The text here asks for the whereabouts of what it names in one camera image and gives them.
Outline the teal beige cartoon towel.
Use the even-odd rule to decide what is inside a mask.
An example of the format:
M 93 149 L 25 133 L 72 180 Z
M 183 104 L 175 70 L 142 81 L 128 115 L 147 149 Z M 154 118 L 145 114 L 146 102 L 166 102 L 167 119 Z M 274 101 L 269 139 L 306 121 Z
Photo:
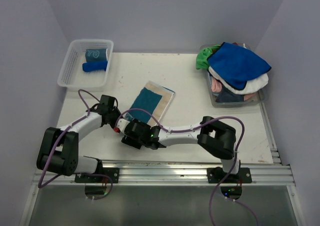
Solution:
M 172 89 L 161 86 L 153 81 L 148 81 L 134 100 L 130 109 L 145 110 L 160 122 L 174 96 L 175 91 Z M 151 127 L 157 125 L 149 114 L 140 110 L 131 110 L 125 113 L 123 117 L 128 121 L 137 119 Z

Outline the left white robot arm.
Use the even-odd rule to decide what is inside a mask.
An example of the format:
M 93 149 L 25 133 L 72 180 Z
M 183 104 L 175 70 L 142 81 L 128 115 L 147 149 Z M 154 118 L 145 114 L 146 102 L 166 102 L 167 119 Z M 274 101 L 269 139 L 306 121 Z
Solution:
M 47 128 L 38 153 L 37 168 L 64 176 L 85 173 L 92 182 L 101 181 L 104 176 L 101 160 L 80 156 L 79 143 L 104 125 L 114 128 L 119 116 L 117 99 L 103 94 L 99 103 L 75 122 L 60 128 Z

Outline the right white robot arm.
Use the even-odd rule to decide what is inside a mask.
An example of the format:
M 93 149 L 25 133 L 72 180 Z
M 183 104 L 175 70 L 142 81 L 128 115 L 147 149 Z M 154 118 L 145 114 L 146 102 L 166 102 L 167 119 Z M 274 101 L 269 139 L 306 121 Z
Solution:
M 168 127 L 133 119 L 121 118 L 115 129 L 124 134 L 122 143 L 140 149 L 164 149 L 175 145 L 199 145 L 209 154 L 221 160 L 222 175 L 227 182 L 235 182 L 240 176 L 240 160 L 236 156 L 236 129 L 211 116 L 186 127 Z

